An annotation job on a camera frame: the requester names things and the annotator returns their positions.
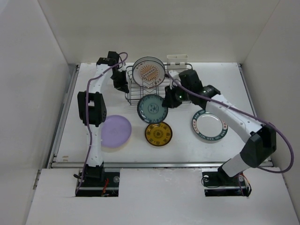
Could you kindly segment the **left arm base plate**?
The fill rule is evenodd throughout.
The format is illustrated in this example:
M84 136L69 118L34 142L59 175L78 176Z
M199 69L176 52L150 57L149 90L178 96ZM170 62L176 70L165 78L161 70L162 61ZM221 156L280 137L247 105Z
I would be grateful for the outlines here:
M120 172L105 172L103 181L99 179L85 179L81 186L80 178L81 172L74 174L77 179L76 183L76 197L118 197Z

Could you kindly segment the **white plate blue rim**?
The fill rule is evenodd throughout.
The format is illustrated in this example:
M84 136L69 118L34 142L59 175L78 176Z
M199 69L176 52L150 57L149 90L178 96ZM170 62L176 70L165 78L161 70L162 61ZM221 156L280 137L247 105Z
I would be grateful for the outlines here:
M228 132L228 125L224 121L203 109L193 115L191 125L194 133L206 142L220 141Z

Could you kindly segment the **teal blue patterned plate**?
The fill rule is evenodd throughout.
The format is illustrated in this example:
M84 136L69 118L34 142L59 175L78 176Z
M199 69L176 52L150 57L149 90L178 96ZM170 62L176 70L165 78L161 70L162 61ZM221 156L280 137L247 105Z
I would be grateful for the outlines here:
M143 96L137 105L140 119L148 124L157 124L165 120L168 108L162 106L164 99L156 94Z

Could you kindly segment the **purple plastic plate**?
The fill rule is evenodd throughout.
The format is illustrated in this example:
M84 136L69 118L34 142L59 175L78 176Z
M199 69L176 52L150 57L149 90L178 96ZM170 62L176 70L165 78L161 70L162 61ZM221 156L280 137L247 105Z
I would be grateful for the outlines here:
M119 148L124 145L132 133L130 121L121 115L110 115L101 129L101 145L107 148Z

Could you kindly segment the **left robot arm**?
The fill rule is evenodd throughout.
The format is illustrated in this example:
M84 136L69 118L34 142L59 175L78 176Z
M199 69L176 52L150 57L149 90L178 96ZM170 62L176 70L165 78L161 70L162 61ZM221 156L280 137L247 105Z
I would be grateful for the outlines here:
M101 151L101 129L107 117L107 109L103 97L103 89L109 79L113 80L116 90L129 93L126 79L126 52L109 51L107 57L99 58L96 63L96 73L88 80L86 91L77 94L79 117L88 132L88 152L84 161L78 186L90 181L94 186L100 186L105 180L104 158Z

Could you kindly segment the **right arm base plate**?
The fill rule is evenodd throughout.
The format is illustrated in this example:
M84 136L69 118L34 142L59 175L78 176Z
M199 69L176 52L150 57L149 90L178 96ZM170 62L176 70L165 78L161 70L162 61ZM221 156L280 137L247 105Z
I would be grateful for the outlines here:
M201 183L206 197L249 197L252 193L252 187L243 173L221 178L217 171L202 171Z

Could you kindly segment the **small yellow patterned plate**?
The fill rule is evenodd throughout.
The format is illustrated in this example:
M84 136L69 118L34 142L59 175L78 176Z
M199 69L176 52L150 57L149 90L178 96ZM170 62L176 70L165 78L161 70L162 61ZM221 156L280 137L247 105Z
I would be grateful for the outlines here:
M155 147L166 146L173 137L173 131L169 124L160 122L149 124L144 132L146 141Z

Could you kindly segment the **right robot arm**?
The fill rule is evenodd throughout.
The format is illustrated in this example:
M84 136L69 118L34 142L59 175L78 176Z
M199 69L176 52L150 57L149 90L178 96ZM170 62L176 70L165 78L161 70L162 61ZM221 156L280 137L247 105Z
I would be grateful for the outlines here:
M222 186L229 184L245 170L258 168L275 152L275 129L237 109L214 86L203 86L195 70L167 73L167 76L171 83L165 88L163 106L176 108L183 101L190 101L224 121L245 144L240 153L218 168L216 177Z

